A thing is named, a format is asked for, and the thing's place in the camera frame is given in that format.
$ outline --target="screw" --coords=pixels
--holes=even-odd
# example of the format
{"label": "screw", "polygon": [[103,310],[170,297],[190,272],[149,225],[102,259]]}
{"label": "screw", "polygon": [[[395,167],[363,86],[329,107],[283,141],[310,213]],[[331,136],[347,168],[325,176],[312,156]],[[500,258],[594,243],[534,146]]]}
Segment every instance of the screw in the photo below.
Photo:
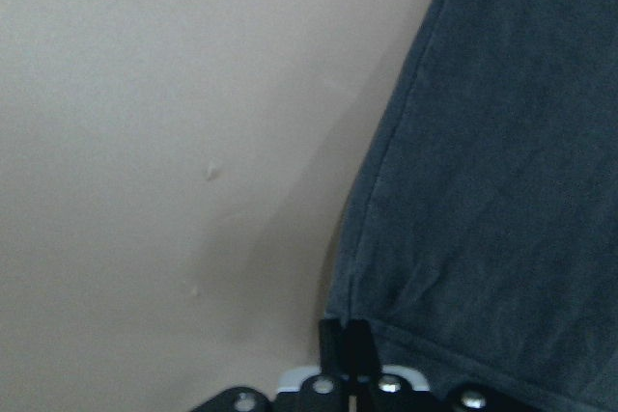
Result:
{"label": "screw", "polygon": [[462,404],[470,409],[482,409],[487,405],[487,400],[478,391],[465,391],[462,394]]}
{"label": "screw", "polygon": [[313,391],[320,395],[327,395],[335,389],[335,384],[330,378],[325,376],[319,376],[316,381],[313,382]]}
{"label": "screw", "polygon": [[237,412],[250,412],[258,405],[255,395],[252,393],[240,393],[234,402],[234,409]]}
{"label": "screw", "polygon": [[385,393],[397,393],[402,389],[402,383],[395,375],[383,375],[378,381],[378,388]]}

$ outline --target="silver screw head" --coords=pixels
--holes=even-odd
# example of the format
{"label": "silver screw head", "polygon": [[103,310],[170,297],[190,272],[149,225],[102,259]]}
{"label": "silver screw head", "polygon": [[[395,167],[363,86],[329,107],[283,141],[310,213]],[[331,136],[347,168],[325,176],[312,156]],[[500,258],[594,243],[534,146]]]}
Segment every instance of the silver screw head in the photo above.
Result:
{"label": "silver screw head", "polygon": [[385,393],[397,393],[402,389],[402,382],[395,375],[383,375],[378,381],[378,388]]}
{"label": "silver screw head", "polygon": [[250,412],[256,405],[258,401],[252,393],[240,393],[234,401],[234,409],[237,412]]}
{"label": "silver screw head", "polygon": [[462,394],[462,404],[469,409],[482,409],[487,405],[487,400],[478,391],[464,391]]}
{"label": "silver screw head", "polygon": [[316,381],[313,382],[313,391],[320,395],[327,395],[335,389],[335,384],[330,378],[325,376],[319,376]]}

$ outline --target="gray cloth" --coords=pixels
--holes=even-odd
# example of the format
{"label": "gray cloth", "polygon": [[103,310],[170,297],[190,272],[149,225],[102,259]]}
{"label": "gray cloth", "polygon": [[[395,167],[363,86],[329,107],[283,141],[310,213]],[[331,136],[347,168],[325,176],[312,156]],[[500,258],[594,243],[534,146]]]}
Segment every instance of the gray cloth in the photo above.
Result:
{"label": "gray cloth", "polygon": [[618,410],[618,0],[434,0],[351,192],[328,316],[441,396]]}

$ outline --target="black clamp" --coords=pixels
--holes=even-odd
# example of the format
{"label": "black clamp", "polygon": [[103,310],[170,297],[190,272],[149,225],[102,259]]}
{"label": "black clamp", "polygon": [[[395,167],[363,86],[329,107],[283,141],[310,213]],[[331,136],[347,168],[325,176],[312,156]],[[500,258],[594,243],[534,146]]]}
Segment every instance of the black clamp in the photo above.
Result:
{"label": "black clamp", "polygon": [[320,366],[287,371],[271,402],[257,390],[226,390],[192,412],[539,412],[474,383],[455,388],[445,401],[430,392],[414,369],[383,366],[370,325],[337,319],[320,322]]}

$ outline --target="dark gray fabric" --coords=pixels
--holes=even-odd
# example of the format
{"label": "dark gray fabric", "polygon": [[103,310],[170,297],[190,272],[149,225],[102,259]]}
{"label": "dark gray fabric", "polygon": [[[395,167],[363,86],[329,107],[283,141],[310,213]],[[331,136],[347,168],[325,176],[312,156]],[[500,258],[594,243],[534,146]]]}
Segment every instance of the dark gray fabric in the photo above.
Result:
{"label": "dark gray fabric", "polygon": [[443,395],[618,410],[618,0],[434,0],[351,192],[327,314]]}

